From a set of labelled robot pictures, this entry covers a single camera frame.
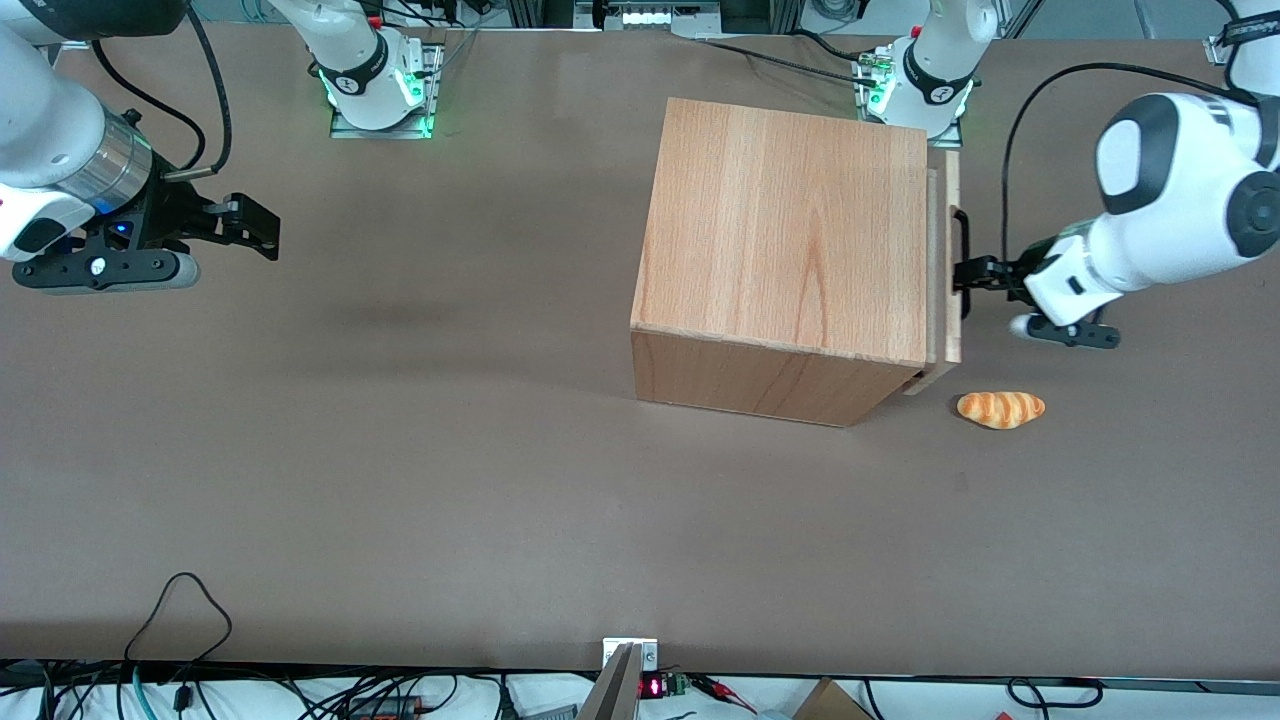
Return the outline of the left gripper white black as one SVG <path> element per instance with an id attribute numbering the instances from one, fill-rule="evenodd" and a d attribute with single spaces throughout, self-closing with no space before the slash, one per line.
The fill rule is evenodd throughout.
<path id="1" fill-rule="evenodd" d="M 1066 228 L 1033 243 L 1015 263 L 969 258 L 954 266 L 954 290 L 1009 292 L 1015 284 L 1055 325 L 1070 325 L 1137 291 L 1137 232 Z"/>

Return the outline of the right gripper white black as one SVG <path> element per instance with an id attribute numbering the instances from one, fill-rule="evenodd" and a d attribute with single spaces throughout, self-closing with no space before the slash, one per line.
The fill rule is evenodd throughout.
<path id="1" fill-rule="evenodd" d="M 274 263 L 279 234 L 280 218 L 248 195 L 215 202 L 154 172 L 3 186 L 3 260 L 28 290 L 183 290 L 200 278 L 189 242 L 241 246 Z"/>

